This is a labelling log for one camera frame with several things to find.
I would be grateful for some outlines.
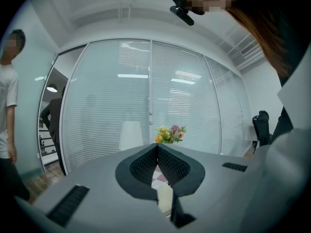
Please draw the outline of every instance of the hand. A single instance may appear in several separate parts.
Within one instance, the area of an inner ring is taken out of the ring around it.
[[[12,164],[15,165],[16,161],[17,161],[17,151],[16,151],[16,148],[15,148],[15,145],[12,144],[12,145],[9,145],[9,156],[10,156],[10,159],[12,161]]]

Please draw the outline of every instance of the pink and white checkered pattern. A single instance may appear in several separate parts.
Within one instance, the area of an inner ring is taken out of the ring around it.
[[[166,178],[164,177],[163,173],[161,172],[159,166],[156,166],[154,175],[152,177],[152,184],[151,187],[155,187],[158,185],[161,185],[163,183],[168,183],[168,181],[166,180]]]

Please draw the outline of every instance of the person in dark suit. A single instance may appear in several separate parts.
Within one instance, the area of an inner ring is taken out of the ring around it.
[[[66,175],[66,172],[59,144],[59,118],[65,88],[66,87],[64,87],[63,89],[62,97],[59,99],[52,99],[50,104],[41,112],[41,118],[50,132],[50,135],[56,148],[59,165],[64,175]]]

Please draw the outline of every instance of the person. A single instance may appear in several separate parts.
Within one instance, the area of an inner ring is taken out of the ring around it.
[[[41,112],[41,118],[50,132],[52,141],[55,145],[55,149],[57,152],[59,165],[64,175],[66,175],[66,172],[65,172],[65,168],[63,164],[62,154],[60,150],[60,143],[59,143],[59,118],[60,118],[60,109],[62,106],[65,89],[66,87],[64,87],[63,89],[61,98],[52,99],[50,104],[47,107],[45,107],[44,110]]]
[[[26,37],[21,29],[13,30],[3,43],[3,53],[0,58],[0,169],[9,192],[29,200],[30,193],[15,167],[17,151],[14,141],[14,121],[18,75],[12,66],[12,60],[25,46]]]
[[[310,24],[304,13],[308,0],[173,0],[185,11],[203,15],[226,10],[258,41],[283,86],[304,56],[310,43]],[[293,129],[283,108],[269,144]]]

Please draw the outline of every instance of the black hair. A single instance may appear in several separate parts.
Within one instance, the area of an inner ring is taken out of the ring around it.
[[[66,87],[63,88],[62,97],[64,96]]]
[[[11,34],[16,35],[16,40],[20,41],[20,49],[19,51],[21,52],[26,44],[26,36],[23,30],[21,29],[15,29],[11,32]]]

